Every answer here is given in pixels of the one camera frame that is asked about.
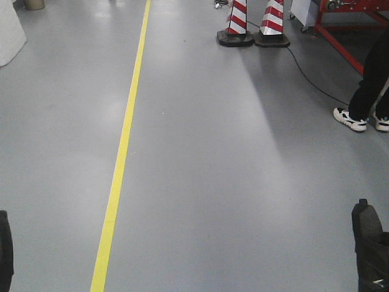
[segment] cone base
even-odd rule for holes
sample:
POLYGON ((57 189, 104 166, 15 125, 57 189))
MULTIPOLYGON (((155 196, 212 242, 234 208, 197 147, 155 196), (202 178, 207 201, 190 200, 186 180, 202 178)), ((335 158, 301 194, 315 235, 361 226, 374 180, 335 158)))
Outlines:
POLYGON ((264 35, 262 31, 253 33, 254 42, 259 47, 288 47, 291 42, 288 38, 281 35, 264 35))
POLYGON ((225 47, 249 47, 254 43, 252 34, 246 31, 245 35, 232 36, 225 30, 220 30, 217 33, 219 44, 225 47))

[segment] sneaker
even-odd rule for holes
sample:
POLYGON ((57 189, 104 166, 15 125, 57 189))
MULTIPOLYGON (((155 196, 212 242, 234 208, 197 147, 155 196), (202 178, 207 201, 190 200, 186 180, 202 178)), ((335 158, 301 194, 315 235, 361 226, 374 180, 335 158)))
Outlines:
POLYGON ((373 113, 373 117, 376 120, 376 130, 383 131, 383 132, 389 132, 389 118, 378 118, 376 116, 376 112, 373 113))
POLYGON ((343 108, 335 108, 334 117, 338 122, 344 123, 354 131, 366 131, 367 122, 365 120, 353 120, 350 118, 348 111, 343 108))

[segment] red and white striped cone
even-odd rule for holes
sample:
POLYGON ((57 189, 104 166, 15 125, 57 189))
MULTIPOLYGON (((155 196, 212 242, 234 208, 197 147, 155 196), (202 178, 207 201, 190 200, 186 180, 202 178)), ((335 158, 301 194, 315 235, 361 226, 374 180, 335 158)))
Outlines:
POLYGON ((219 44, 225 47, 247 47, 254 43, 247 31, 247 0, 232 0, 227 27, 217 34, 219 44))
POLYGON ((291 43, 283 34, 284 0, 269 0, 262 25, 258 33, 254 33, 256 46, 288 47, 291 43))

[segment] yellow tape line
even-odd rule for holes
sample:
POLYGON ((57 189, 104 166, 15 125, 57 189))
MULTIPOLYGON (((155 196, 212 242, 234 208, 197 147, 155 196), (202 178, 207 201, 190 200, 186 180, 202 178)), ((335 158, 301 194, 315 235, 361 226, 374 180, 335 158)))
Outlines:
POLYGON ((115 233, 117 210, 119 208, 120 191, 123 184, 123 176, 126 165, 128 145, 133 124, 135 101, 138 92, 140 68, 142 67, 143 50, 145 47, 148 16, 150 14, 151 0, 147 0, 145 14, 143 16, 142 30, 138 52, 133 72, 133 80, 128 94, 128 103, 123 123, 122 135, 120 137, 119 151, 117 153, 114 178, 112 180, 111 192, 109 194, 107 211, 105 214, 102 236, 98 246, 95 269, 92 278, 91 292, 104 292, 106 276, 108 272, 109 258, 111 255, 112 240, 115 233))

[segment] electrical cord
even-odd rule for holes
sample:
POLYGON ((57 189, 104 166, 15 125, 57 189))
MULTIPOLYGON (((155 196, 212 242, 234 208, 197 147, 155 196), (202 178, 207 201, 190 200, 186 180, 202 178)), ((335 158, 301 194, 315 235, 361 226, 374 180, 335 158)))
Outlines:
MULTIPOLYGON (((252 23, 251 21, 247 21, 247 23, 249 24, 252 24, 253 26, 257 27, 257 28, 261 28, 259 25, 255 24, 255 23, 252 23)), ((345 103, 339 99, 337 99, 336 97, 333 97, 332 95, 328 94, 327 92, 325 92, 324 90, 320 89, 318 86, 316 86, 312 81, 310 81, 310 79, 307 77, 307 75, 304 73, 304 71, 302 70, 302 68, 300 67, 300 64, 298 63, 297 59, 296 59, 296 56, 293 54, 292 50, 290 50, 290 48, 287 47, 287 50, 291 53, 297 67, 298 67, 298 70, 301 72, 301 74, 303 75, 303 77, 308 81, 309 84, 311 84, 314 88, 316 88, 317 90, 319 90, 322 94, 336 100, 337 102, 340 102, 346 106, 348 106, 348 103, 345 103)))

